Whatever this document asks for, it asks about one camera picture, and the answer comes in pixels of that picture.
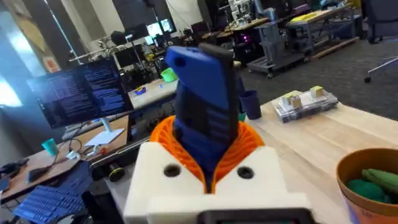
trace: green felt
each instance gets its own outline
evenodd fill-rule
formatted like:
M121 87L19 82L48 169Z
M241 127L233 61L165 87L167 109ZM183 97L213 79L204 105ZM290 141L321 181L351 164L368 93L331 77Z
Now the green felt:
M382 188L398 194L398 175L376 169L364 169L362 175Z
M370 200L391 203L390 197L384 193L383 189L372 182L366 182L364 180L351 180L347 183L347 187L360 196L366 197Z

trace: black mouse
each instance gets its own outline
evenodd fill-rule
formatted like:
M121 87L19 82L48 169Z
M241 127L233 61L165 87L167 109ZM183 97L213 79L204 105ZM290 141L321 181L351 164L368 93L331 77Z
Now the black mouse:
M27 173L28 183L35 182L50 170L51 166L32 169Z

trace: screw hole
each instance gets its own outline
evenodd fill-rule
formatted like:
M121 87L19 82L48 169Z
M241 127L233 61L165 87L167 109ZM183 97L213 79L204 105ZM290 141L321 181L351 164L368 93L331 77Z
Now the screw hole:
M238 175L242 179L248 180L254 177L254 171L250 167L240 167L238 169Z
M177 57L174 59L174 64L177 67L184 67L187 63L185 63L185 60L183 58Z
M181 167L176 164L167 165L167 167L163 171L166 177L176 177L181 173Z

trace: blue cup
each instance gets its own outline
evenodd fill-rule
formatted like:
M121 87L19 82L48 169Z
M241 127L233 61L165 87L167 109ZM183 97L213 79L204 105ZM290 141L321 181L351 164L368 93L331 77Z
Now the blue cup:
M243 110L249 119L259 119L261 117L260 102L256 90L248 90L240 96Z
M43 142L42 146L51 156L57 155L58 149L54 139L49 139Z

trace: yellow object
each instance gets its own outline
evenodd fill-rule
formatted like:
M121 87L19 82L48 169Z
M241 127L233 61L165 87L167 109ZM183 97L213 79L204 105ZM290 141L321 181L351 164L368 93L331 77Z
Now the yellow object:
M306 22L306 21L309 21L310 19L312 19L314 17L317 17L317 16L319 16L321 14L324 14L324 13L327 13L329 11L330 10L324 10L324 11L318 10L318 11L315 11L315 12L310 12L310 13L308 13L306 15L297 16L297 17L293 18L290 22Z
M291 99L291 104L292 104L293 108L300 108L303 106L299 96L293 96Z
M314 98L318 98L324 95L322 86L314 86L311 88L311 96Z
M361 0L348 0L347 3L353 3L355 8L360 8L362 6Z

